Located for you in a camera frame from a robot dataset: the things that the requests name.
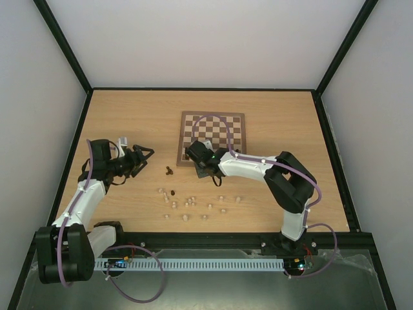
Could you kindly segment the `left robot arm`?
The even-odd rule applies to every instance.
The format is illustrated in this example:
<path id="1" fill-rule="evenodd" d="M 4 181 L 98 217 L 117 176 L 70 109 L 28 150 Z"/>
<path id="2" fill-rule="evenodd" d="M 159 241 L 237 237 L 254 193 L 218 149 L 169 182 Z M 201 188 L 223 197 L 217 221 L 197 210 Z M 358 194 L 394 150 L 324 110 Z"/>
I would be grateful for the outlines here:
<path id="1" fill-rule="evenodd" d="M 136 177 L 148 164 L 153 149 L 127 145 L 121 137 L 88 140 L 89 157 L 81 167 L 77 189 L 63 213 L 35 233 L 39 279 L 43 284 L 87 281 L 95 260 L 122 236 L 119 222 L 101 222 L 87 232 L 88 224 L 114 178 Z"/>

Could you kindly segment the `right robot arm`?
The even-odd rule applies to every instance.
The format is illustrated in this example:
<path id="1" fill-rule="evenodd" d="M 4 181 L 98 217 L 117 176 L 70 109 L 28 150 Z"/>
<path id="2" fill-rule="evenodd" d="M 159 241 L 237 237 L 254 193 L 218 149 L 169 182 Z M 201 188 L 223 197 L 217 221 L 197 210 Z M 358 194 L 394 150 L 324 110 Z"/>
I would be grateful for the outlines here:
<path id="1" fill-rule="evenodd" d="M 210 142 L 194 141 L 185 155 L 214 180 L 242 177 L 266 184 L 283 209 L 282 247 L 289 253 L 302 248 L 310 208 L 320 202 L 322 193 L 315 177 L 293 154 L 249 156 L 230 147 L 212 150 Z"/>

